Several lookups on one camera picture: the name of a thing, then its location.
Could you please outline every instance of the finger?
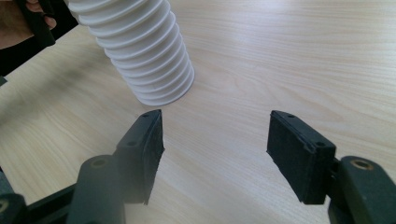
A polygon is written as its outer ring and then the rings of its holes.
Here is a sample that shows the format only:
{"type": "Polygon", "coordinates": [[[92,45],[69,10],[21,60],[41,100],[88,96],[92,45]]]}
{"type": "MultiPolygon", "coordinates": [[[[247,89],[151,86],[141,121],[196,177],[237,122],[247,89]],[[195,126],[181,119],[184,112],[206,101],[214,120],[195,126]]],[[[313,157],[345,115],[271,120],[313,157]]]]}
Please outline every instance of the finger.
{"type": "Polygon", "coordinates": [[[43,8],[41,8],[41,6],[38,2],[26,3],[26,7],[33,12],[43,12],[43,8]]]}
{"type": "Polygon", "coordinates": [[[56,26],[56,20],[51,17],[45,16],[44,21],[46,22],[46,24],[49,26],[50,29],[53,29],[56,26]]]}

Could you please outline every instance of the screw hole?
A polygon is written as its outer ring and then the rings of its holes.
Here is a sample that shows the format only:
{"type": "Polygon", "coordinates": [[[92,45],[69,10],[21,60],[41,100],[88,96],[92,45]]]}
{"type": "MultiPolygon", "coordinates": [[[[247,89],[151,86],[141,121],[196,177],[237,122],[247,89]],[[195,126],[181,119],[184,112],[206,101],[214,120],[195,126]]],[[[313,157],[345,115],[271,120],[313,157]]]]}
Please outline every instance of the screw hole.
{"type": "Polygon", "coordinates": [[[107,164],[107,160],[98,159],[96,161],[91,162],[91,167],[92,168],[101,168],[101,167],[104,167],[106,164],[107,164]]]}
{"type": "Polygon", "coordinates": [[[374,166],[368,161],[353,160],[350,163],[352,163],[353,166],[361,170],[374,170],[374,166]]]}

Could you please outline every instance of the wood grain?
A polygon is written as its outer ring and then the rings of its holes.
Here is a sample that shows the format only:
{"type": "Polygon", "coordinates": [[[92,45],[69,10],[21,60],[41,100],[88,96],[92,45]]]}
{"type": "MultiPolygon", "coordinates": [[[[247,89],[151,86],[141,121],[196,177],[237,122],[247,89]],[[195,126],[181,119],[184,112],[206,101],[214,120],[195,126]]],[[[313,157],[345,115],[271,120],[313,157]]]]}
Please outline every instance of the wood grain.
{"type": "MultiPolygon", "coordinates": [[[[329,223],[266,154],[271,110],[290,112],[396,180],[396,3],[172,0],[195,81],[163,110],[150,203],[128,223],[329,223]]],[[[141,105],[77,27],[0,89],[0,164],[28,203],[111,154],[141,105]]]]}

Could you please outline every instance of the wooden table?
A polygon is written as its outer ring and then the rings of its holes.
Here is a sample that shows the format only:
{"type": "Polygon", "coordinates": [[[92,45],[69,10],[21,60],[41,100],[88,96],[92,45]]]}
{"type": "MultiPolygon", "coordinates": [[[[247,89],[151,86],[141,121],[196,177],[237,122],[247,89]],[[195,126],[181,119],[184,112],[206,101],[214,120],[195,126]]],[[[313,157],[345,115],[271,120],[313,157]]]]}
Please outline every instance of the wooden table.
{"type": "Polygon", "coordinates": [[[274,109],[396,180],[396,3],[170,3],[195,69],[170,105],[140,104],[82,26],[7,76],[0,164],[28,203],[75,183],[155,108],[166,150],[129,223],[328,223],[327,205],[299,203],[265,152],[274,109]]]}

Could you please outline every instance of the white corrugated tube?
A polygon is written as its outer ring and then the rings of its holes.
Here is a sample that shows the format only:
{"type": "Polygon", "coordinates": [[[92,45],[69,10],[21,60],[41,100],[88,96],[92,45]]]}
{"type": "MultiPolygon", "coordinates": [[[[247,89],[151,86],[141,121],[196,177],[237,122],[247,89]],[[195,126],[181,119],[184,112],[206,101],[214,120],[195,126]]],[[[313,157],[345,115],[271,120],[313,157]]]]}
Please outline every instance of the white corrugated tube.
{"type": "Polygon", "coordinates": [[[68,0],[136,98],[166,105],[184,95],[194,70],[167,0],[68,0]]]}

